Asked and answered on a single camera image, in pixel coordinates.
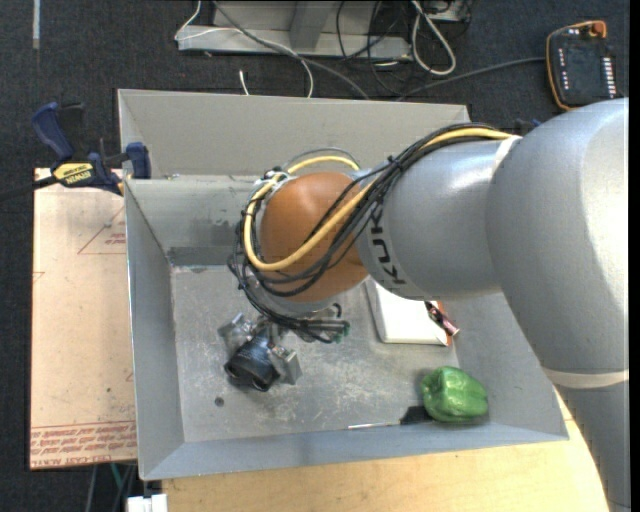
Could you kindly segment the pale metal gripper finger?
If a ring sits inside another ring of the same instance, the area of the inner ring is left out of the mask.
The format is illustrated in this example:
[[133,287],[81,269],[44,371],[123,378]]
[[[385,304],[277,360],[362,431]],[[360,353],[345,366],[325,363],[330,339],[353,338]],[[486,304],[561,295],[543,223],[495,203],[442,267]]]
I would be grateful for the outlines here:
[[273,348],[272,364],[287,384],[295,385],[302,376],[298,354],[295,350],[289,350],[284,347]]
[[238,313],[220,326],[217,333],[227,346],[241,346],[251,339],[251,322],[243,313]]

